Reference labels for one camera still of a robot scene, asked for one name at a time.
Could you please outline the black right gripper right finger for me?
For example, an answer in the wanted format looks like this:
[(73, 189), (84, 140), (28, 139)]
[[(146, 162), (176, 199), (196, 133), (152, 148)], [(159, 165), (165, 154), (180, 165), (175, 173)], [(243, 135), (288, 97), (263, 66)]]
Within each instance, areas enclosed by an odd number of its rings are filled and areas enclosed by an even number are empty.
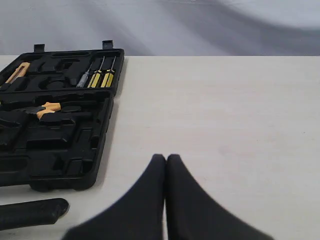
[(167, 158), (167, 232), (170, 240), (271, 240), (272, 236), (239, 219), (193, 178), (180, 155)]

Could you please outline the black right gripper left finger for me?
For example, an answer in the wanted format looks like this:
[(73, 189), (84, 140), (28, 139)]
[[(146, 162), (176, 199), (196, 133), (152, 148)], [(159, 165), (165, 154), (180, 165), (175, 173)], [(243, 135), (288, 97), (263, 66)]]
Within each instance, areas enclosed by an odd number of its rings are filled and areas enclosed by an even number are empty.
[(152, 156), (135, 184), (108, 209), (75, 226), (65, 240), (163, 239), (166, 160)]

